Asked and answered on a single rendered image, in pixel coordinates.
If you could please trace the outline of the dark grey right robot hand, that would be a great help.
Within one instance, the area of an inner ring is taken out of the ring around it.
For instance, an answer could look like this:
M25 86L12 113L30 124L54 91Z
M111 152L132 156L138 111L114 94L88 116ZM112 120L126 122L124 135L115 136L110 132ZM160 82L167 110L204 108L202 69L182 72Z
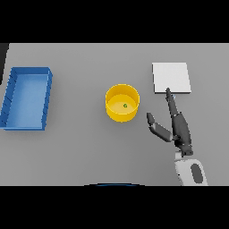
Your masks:
M152 113L147 113L149 130L165 142L174 142L174 145L180 150L182 156L192 156L191 134L182 112L177 110L174 97L169 88L165 91L165 100L167 101L170 117L172 120L172 131L155 121Z

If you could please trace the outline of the pale square measuring scale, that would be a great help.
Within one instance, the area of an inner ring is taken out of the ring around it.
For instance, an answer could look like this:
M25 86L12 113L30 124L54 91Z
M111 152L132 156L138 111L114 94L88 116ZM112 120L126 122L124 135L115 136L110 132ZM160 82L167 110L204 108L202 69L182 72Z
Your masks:
M152 75L156 94L165 94L167 88L174 94L191 93L186 63L153 63Z

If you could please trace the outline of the yellow bowl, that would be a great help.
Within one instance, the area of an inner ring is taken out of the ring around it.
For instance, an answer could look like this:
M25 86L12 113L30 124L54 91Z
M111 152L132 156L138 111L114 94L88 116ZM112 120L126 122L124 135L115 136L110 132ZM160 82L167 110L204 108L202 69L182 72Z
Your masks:
M106 92L106 113L115 122L131 121L137 114L139 105L140 95L129 84L116 84Z

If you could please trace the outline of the blue tray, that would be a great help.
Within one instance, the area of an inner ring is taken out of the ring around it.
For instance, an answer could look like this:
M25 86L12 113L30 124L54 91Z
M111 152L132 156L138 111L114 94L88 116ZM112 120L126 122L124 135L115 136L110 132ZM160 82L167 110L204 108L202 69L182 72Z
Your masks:
M52 78L49 67L12 67L0 111L0 129L44 131Z

